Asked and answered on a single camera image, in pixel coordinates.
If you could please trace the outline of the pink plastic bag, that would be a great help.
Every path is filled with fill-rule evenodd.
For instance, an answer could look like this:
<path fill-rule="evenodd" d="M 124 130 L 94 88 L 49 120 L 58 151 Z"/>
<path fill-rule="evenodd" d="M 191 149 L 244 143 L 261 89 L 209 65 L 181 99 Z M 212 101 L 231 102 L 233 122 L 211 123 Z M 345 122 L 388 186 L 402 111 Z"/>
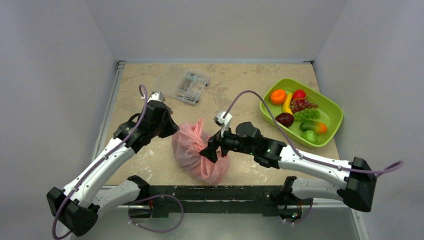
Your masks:
<path fill-rule="evenodd" d="M 230 167 L 230 158 L 222 157 L 217 150 L 218 160 L 211 162 L 200 151 L 207 146 L 210 135 L 204 131 L 204 121 L 186 122 L 172 135 L 171 145 L 178 166 L 193 179 L 208 185 L 219 184 Z"/>

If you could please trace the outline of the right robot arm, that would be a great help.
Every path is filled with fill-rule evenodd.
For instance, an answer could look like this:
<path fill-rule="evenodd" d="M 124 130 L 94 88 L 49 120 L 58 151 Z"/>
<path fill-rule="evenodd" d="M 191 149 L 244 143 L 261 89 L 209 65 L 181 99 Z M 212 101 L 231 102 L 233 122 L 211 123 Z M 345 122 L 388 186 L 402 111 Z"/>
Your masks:
<path fill-rule="evenodd" d="M 296 153 L 286 143 L 262 135 L 251 122 L 219 131 L 207 141 L 199 154 L 212 163 L 225 157 L 229 151 L 251 155 L 256 163 L 265 168 L 292 170 L 312 176 L 311 179 L 287 177 L 280 196 L 288 204 L 305 199 L 330 199 L 368 213 L 372 209 L 377 178 L 368 163 L 359 157 L 352 161 L 336 160 L 299 151 Z"/>

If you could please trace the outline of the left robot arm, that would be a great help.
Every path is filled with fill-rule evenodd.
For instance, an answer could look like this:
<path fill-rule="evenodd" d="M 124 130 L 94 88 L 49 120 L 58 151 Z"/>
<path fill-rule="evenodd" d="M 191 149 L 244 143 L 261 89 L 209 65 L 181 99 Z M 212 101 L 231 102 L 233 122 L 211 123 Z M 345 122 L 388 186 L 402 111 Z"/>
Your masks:
<path fill-rule="evenodd" d="M 70 234 L 83 236 L 111 209 L 127 203 L 148 204 L 155 199 L 151 186 L 137 175 L 107 191 L 102 187 L 153 138 L 166 138 L 178 130 L 168 106 L 160 100 L 148 100 L 141 113 L 119 125 L 104 150 L 79 176 L 63 188 L 48 191 L 46 197 L 54 217 L 52 237 L 62 240 Z"/>

